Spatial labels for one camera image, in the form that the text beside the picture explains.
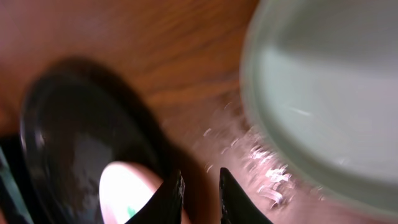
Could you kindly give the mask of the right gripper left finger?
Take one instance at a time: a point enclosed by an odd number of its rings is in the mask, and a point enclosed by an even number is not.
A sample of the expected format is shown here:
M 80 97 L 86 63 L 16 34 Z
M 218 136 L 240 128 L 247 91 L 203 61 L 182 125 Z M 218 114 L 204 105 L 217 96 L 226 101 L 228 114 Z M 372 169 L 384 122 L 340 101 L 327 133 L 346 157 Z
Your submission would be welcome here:
M 175 170 L 126 224 L 182 224 L 184 193 L 181 171 Z

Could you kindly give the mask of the mint plate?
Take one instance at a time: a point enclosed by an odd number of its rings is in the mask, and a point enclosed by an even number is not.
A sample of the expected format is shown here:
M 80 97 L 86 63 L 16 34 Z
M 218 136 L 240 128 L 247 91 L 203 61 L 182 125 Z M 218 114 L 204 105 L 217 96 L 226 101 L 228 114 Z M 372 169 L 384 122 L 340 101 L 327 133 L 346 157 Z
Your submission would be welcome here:
M 324 194 L 397 216 L 397 1 L 260 1 L 240 64 L 249 119 Z

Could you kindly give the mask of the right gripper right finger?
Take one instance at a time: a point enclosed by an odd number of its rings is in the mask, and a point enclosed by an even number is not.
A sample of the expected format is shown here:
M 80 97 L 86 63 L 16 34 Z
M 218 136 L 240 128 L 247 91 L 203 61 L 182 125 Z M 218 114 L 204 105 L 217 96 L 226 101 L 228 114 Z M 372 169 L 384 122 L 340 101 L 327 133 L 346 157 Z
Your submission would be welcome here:
M 272 224 L 225 167 L 220 169 L 219 194 L 221 224 Z

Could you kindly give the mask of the white plate with stain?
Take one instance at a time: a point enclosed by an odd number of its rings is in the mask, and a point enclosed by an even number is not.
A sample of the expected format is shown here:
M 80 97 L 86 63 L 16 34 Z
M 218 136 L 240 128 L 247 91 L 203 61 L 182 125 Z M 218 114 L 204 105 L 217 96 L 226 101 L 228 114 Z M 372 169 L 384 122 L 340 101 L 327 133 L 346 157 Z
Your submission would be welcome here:
M 126 224 L 165 181 L 143 165 L 112 162 L 102 172 L 99 202 L 105 224 Z M 183 223 L 190 219 L 183 209 Z

